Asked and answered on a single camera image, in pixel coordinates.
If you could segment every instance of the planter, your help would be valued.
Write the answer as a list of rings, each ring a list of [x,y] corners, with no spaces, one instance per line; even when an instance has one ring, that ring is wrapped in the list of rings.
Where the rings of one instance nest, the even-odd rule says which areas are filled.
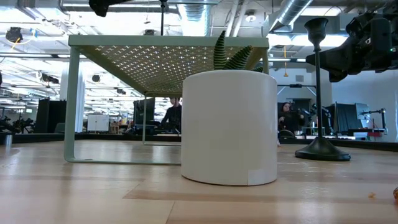
[[[217,70],[183,82],[182,175],[220,185],[277,178],[277,83],[269,75]]]

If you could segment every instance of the ceiling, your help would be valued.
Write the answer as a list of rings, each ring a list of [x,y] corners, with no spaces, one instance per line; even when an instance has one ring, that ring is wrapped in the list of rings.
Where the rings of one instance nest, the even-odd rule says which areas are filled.
[[[184,35],[186,24],[180,15],[175,12],[179,9],[170,1],[167,12],[164,17],[165,35]],[[242,8],[240,1],[237,14],[231,17],[231,8],[233,0],[215,1],[218,4],[211,4],[209,7],[209,29],[210,35],[218,36],[222,30],[226,29],[228,22],[234,19],[234,26],[239,18],[239,12]],[[340,0],[314,0],[311,5],[304,10],[302,16],[330,16],[345,12],[357,13],[367,7],[373,7],[383,4],[384,1],[358,0],[358,1],[340,1]],[[67,44],[68,35],[143,35],[145,30],[155,30],[155,35],[160,35],[160,20],[158,1],[134,1],[134,8],[114,8],[106,17],[99,17],[94,12],[81,7],[88,4],[88,0],[63,0],[67,7],[60,7],[58,0],[36,0],[35,7],[18,6],[18,0],[7,0],[0,3],[0,52],[15,54],[57,54],[66,55],[65,58],[11,58],[0,56],[0,71],[2,73],[3,86],[30,86],[25,88],[6,87],[2,89],[3,98],[22,97],[26,101],[36,101],[39,98],[51,97],[59,98],[60,85],[50,84],[52,88],[46,88],[47,82],[40,80],[40,74],[50,75],[62,82],[62,68],[67,66],[67,55],[70,48]],[[255,20],[249,22],[242,20],[239,37],[261,37],[262,25],[266,15],[279,10],[281,0],[253,0],[246,6],[247,10],[254,11]],[[295,24],[295,27],[302,29],[302,24]],[[6,39],[6,33],[10,27],[21,27],[23,40],[19,44],[14,44]],[[270,49],[271,57],[297,57],[304,58],[312,54],[313,47],[292,45],[285,47],[273,47]],[[86,97],[95,100],[96,105],[92,106],[91,100],[86,101],[87,110],[94,108],[107,108],[114,111],[131,112],[132,101],[141,95],[129,88],[125,83],[103,70],[98,65],[82,59],[81,69],[84,71],[86,81]],[[279,69],[285,67],[284,63],[274,63],[273,67]],[[305,68],[305,64],[289,63],[290,68]],[[99,75],[100,82],[93,82],[92,76]],[[125,90],[125,95],[120,95],[113,87]],[[110,97],[128,97],[121,98],[120,101],[107,100]],[[164,99],[159,99],[159,104],[167,107]]]

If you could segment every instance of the white cabinet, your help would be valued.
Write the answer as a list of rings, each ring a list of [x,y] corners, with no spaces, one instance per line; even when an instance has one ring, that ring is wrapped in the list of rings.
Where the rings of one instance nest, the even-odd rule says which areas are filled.
[[[88,115],[87,131],[109,131],[109,115]]]

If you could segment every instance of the black candlestick holder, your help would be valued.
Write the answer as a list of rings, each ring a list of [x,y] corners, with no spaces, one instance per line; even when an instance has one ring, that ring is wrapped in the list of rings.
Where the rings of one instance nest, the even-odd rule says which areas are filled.
[[[318,137],[303,149],[297,150],[295,156],[301,159],[312,159],[318,161],[349,161],[351,156],[347,152],[339,150],[332,145],[322,133],[322,102],[321,102],[321,80],[320,80],[320,43],[326,37],[326,25],[328,19],[316,18],[305,23],[308,39],[314,46],[315,67],[317,73],[317,116]]]

